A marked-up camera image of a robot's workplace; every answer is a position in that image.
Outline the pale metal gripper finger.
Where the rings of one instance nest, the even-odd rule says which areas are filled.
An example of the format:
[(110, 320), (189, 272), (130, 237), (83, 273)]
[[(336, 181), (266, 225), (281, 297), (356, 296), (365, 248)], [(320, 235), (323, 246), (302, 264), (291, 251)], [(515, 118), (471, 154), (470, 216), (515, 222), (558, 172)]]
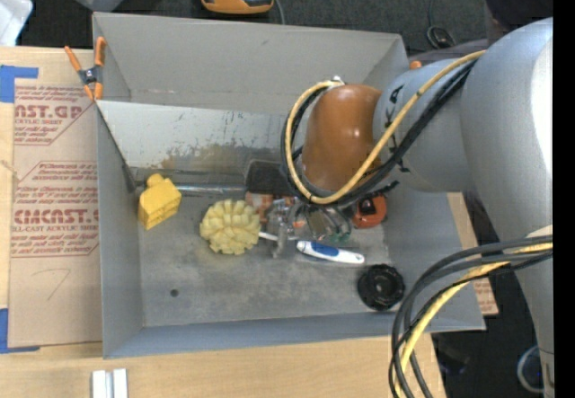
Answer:
[(296, 239), (294, 232), (288, 225), (281, 225), (278, 230), (275, 247), (272, 250), (272, 257), (279, 258), (287, 249), (290, 242)]
[(289, 223), (291, 210), (292, 199), (290, 197), (274, 199), (268, 213), (269, 224), (287, 225)]

